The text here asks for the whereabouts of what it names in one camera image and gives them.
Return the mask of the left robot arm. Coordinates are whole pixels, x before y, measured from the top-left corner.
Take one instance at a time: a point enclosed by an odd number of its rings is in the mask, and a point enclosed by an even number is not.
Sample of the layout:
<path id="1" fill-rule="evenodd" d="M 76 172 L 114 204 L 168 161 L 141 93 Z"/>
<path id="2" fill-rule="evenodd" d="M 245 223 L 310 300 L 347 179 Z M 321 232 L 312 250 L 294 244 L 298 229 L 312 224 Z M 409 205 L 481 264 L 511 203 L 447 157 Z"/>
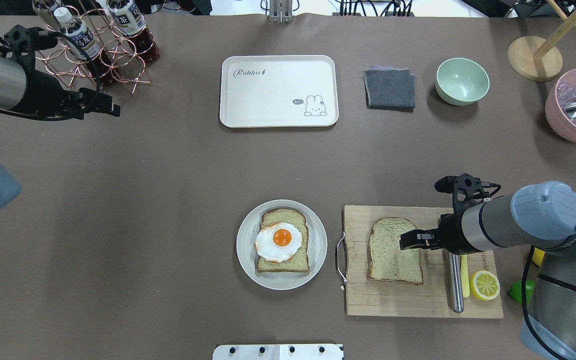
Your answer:
<path id="1" fill-rule="evenodd" d="M 33 63 L 0 57 L 0 114 L 59 122 L 82 120 L 89 113 L 118 117 L 121 107 L 112 96 L 96 89 L 66 90 L 55 77 L 37 70 Z M 0 209 L 21 191 L 19 182 L 0 164 Z"/>

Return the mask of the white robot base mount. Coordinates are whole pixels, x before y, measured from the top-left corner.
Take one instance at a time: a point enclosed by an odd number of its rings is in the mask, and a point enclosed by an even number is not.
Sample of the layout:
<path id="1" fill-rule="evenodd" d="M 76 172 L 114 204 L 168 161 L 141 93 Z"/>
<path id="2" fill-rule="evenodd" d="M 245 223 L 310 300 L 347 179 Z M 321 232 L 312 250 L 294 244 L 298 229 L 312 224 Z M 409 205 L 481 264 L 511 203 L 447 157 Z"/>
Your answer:
<path id="1" fill-rule="evenodd" d="M 215 347 L 213 360 L 344 360 L 342 344 L 222 344 Z"/>

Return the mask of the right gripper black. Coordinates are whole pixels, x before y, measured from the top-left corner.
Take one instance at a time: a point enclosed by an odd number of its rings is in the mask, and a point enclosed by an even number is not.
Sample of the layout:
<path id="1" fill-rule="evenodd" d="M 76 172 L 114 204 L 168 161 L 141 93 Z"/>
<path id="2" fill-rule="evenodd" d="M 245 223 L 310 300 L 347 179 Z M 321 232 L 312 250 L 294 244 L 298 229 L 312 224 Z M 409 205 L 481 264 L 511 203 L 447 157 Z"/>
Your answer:
<path id="1" fill-rule="evenodd" d="M 466 254 L 466 240 L 461 230 L 461 223 L 453 213 L 445 213 L 438 221 L 439 242 L 442 247 L 453 255 Z M 400 235 L 401 249 L 429 249 L 440 248 L 434 230 L 414 229 Z"/>

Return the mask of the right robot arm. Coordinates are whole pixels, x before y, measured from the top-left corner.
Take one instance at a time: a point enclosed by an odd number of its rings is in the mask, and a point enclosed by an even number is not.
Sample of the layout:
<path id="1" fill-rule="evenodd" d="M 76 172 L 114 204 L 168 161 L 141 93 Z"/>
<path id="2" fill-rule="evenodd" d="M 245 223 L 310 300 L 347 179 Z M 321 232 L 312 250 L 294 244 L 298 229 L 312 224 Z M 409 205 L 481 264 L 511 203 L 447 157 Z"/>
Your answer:
<path id="1" fill-rule="evenodd" d="M 452 196 L 438 227 L 400 237 L 402 249 L 446 249 L 470 255 L 530 245 L 544 251 L 531 299 L 522 298 L 519 338 L 546 359 L 576 360 L 576 192 L 546 181 L 493 198 L 500 186 L 464 173 L 435 182 Z"/>

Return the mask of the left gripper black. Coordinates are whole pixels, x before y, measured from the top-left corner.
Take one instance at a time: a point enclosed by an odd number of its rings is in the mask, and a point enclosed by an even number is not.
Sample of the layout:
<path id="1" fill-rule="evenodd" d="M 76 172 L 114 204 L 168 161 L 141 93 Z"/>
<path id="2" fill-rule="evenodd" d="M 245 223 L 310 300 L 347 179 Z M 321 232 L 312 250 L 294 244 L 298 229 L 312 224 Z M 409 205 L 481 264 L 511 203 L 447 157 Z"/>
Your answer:
<path id="1" fill-rule="evenodd" d="M 31 112 L 29 120 L 62 121 L 83 120 L 84 114 L 121 116 L 121 107 L 114 104 L 112 96 L 91 88 L 80 88 L 78 92 L 64 89 L 59 80 L 42 71 L 26 71 L 27 88 L 25 100 Z M 92 104 L 82 108 L 82 104 Z"/>

